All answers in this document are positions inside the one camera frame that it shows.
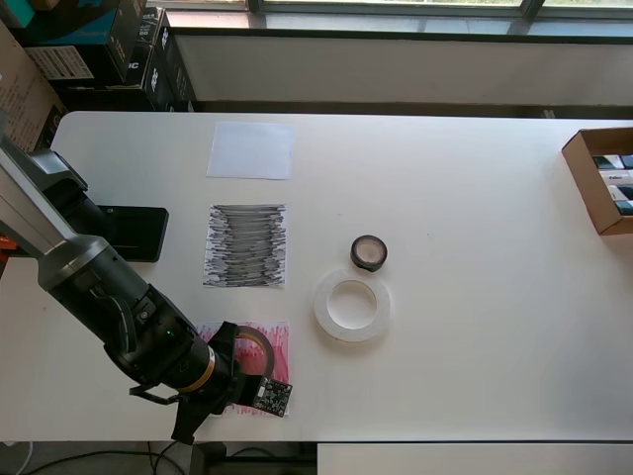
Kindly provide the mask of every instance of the white paper sheet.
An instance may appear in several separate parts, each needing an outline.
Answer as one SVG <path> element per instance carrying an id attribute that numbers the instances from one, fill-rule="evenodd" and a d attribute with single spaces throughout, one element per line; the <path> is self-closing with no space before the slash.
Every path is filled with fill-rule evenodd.
<path id="1" fill-rule="evenodd" d="M 287 180 L 294 142 L 288 124 L 219 122 L 207 176 Z"/>

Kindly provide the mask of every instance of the black tape roll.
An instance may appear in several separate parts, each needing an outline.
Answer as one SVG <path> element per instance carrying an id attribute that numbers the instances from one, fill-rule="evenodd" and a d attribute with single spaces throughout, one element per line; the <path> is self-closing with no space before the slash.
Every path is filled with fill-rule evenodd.
<path id="1" fill-rule="evenodd" d="M 375 236 L 361 236 L 352 243 L 350 256 L 357 267 L 376 272 L 387 260 L 387 246 Z"/>

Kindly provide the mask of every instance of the black stand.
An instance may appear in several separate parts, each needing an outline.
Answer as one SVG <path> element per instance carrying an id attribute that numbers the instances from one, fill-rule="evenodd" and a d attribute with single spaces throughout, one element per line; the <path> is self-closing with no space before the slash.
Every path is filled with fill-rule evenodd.
<path id="1" fill-rule="evenodd" d="M 127 262 L 156 262 L 162 251 L 169 213 L 164 208 L 99 206 L 103 214 L 100 227 L 82 229 L 79 220 L 69 219 L 81 234 L 105 238 Z M 21 249 L 5 251 L 9 256 L 28 257 Z"/>

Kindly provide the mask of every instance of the open cardboard box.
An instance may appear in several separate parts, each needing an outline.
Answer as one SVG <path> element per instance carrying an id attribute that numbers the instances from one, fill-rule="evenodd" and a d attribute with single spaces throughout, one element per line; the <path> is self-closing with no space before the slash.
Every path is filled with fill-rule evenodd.
<path id="1" fill-rule="evenodd" d="M 581 130 L 563 147 L 563 156 L 599 235 L 633 233 L 633 216 L 620 215 L 591 157 L 631 153 L 633 128 Z"/>

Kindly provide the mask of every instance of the roll of tape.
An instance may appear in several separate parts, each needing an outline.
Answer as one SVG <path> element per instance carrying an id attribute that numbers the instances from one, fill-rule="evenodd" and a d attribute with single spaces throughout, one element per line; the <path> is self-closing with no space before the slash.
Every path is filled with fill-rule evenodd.
<path id="1" fill-rule="evenodd" d="M 343 282 L 365 284 L 376 298 L 376 312 L 367 325 L 356 328 L 335 320 L 329 310 L 329 299 L 336 286 Z M 332 337 L 343 341 L 359 342 L 383 333 L 391 322 L 391 297 L 383 282 L 364 270 L 335 270 L 327 274 L 316 286 L 315 315 L 321 327 Z"/>

